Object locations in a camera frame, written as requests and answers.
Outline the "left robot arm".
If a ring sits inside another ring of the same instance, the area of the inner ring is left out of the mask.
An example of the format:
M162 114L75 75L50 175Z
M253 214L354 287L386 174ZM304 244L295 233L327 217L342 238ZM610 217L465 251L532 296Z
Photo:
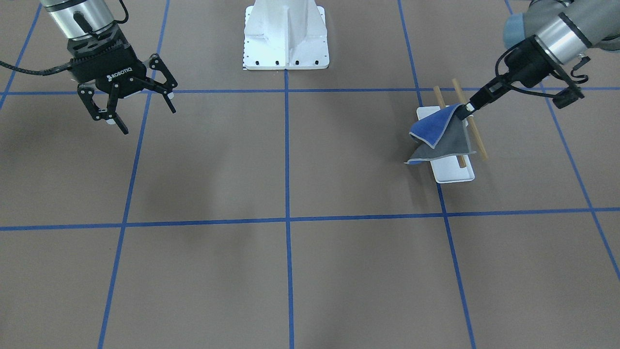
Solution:
M618 53L619 15L617 0L532 0L506 22L494 79L454 116L463 121L509 91L550 98L559 109L583 98L588 77L575 72L589 61L587 49Z

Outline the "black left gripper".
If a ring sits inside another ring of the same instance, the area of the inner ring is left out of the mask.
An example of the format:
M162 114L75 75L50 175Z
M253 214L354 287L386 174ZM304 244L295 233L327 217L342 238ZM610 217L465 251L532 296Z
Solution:
M458 107L458 119L467 119L480 105L495 102L509 91L562 100L561 94L537 93L513 86L514 82L520 82L525 88L533 88L545 77L559 75L558 69L559 64L545 53L534 37L525 38L498 58L495 77L478 91L477 102L472 99Z

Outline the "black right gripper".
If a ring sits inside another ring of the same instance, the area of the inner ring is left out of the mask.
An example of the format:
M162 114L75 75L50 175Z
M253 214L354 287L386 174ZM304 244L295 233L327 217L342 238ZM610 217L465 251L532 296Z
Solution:
M109 27L97 37L68 40L67 49L73 56L69 70L78 83L76 93L93 121L111 122L128 135L129 130L117 113L118 99L143 89L162 95L170 111L177 113L171 97L178 86L176 79L157 53L142 63L120 27ZM166 81L147 77L146 67L160 72ZM95 103L95 88L108 94L105 108Z

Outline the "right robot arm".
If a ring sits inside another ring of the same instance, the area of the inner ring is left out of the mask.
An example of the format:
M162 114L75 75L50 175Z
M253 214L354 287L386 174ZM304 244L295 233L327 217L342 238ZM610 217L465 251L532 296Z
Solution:
M68 38L72 58L64 69L78 83L77 95L91 118L128 128L117 113L120 99L144 89L161 94L172 113L177 81L157 53L141 61L120 22L103 0L43 0L41 5Z

